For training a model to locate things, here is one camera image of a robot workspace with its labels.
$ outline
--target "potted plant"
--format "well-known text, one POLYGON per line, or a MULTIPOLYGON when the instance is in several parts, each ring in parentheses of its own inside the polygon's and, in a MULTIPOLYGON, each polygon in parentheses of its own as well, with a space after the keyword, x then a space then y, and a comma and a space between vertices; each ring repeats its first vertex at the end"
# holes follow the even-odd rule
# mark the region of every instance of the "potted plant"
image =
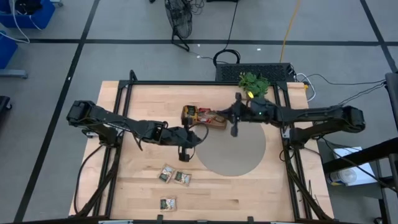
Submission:
POLYGON ((239 87, 246 92, 249 98, 264 97, 267 94, 270 85, 268 79, 251 72, 241 72, 239 77, 241 78, 239 87))

